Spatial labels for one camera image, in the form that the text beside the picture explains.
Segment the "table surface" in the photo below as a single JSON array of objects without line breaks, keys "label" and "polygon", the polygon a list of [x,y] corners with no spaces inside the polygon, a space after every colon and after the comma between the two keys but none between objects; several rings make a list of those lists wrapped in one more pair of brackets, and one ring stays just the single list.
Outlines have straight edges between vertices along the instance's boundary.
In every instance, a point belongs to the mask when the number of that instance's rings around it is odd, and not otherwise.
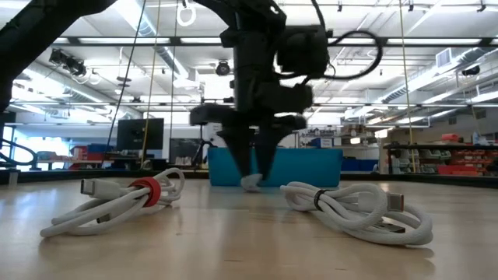
[{"label": "table surface", "polygon": [[277,188],[246,194],[206,180],[189,180],[172,208],[101,236],[43,240],[39,231],[52,217],[88,200],[79,181],[0,187],[0,279],[496,278],[498,191],[379,184],[431,214],[431,244],[367,243],[326,226],[316,212],[290,210]]}]

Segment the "security camera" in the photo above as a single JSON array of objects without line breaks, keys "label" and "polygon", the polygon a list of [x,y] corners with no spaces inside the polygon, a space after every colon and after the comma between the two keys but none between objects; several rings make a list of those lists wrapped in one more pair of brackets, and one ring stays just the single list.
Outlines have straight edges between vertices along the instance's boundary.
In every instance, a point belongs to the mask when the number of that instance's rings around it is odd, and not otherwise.
[{"label": "security camera", "polygon": [[216,74],[219,76],[224,76],[230,74],[230,66],[228,61],[220,61],[216,67]]}]

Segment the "blue bin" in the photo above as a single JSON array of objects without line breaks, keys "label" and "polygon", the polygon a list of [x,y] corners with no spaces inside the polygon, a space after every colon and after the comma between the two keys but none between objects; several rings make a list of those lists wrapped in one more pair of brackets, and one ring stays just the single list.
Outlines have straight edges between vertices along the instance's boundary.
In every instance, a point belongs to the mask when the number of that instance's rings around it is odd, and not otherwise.
[{"label": "blue bin", "polygon": [[[257,172],[252,152],[252,173]],[[212,186],[240,186],[240,173],[227,148],[208,150],[209,181]],[[280,187],[292,181],[315,187],[337,187],[341,176],[342,150],[277,149],[272,171],[262,187]]]}]

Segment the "white usb cable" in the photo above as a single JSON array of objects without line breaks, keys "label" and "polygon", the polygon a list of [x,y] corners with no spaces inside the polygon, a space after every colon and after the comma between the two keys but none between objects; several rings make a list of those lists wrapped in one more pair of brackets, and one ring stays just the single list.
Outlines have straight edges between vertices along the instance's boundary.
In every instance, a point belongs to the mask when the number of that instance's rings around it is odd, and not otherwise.
[{"label": "white usb cable", "polygon": [[[291,208],[307,212],[322,210],[342,231],[358,239],[387,245],[424,245],[432,241],[432,219],[424,211],[407,205],[400,194],[389,194],[374,184],[355,184],[333,191],[305,183],[281,186]],[[405,215],[407,212],[416,217]],[[383,217],[403,223],[413,230],[394,233]]]},{"label": "white usb cable", "polygon": [[[168,175],[176,173],[180,177],[177,186],[168,179]],[[158,205],[167,206],[180,199],[181,190],[185,184],[184,174],[178,168],[172,168],[154,176],[153,183],[159,183],[160,196]],[[139,213],[146,204],[151,204],[152,188],[121,187],[120,184],[108,180],[82,180],[82,194],[95,198],[60,217],[52,219],[51,227],[41,230],[42,237],[69,233],[77,236],[100,234]],[[84,226],[97,220],[98,224]]]}]

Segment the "pipe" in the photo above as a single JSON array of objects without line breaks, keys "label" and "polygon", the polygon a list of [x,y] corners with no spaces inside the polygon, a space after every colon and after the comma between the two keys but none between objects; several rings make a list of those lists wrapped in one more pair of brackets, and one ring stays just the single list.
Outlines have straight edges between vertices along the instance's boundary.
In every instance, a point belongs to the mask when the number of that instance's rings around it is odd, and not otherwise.
[{"label": "pipe", "polygon": [[[28,66],[27,69],[43,76],[47,76],[48,74],[50,74],[46,79],[50,79],[52,81],[61,84],[62,86],[64,86],[66,90],[72,89],[72,92],[74,94],[83,96],[88,100],[92,100],[92,102],[109,102],[109,103],[116,102],[116,100],[110,98],[109,96],[99,93],[96,90],[89,88],[88,86],[80,85],[77,82],[73,82],[70,78],[67,78],[63,74],[60,74],[58,72],[53,72],[51,71],[51,69],[39,64],[38,62],[32,63],[30,66]],[[133,108],[121,108],[121,110],[123,110],[123,112],[125,113],[132,115],[134,118],[143,117],[142,113]]]},{"label": "pipe", "polygon": [[[140,37],[157,36],[158,32],[150,21],[147,11],[144,11],[142,21],[137,24],[137,21],[139,20],[137,12],[140,13],[142,11],[142,4],[139,4],[138,1],[141,0],[119,0],[114,4],[114,7],[135,31],[137,28],[139,29]],[[174,72],[174,76],[177,79],[188,78],[187,69],[174,58],[173,53],[168,47],[153,47],[153,50],[157,52],[157,55],[159,55],[164,63]]]}]

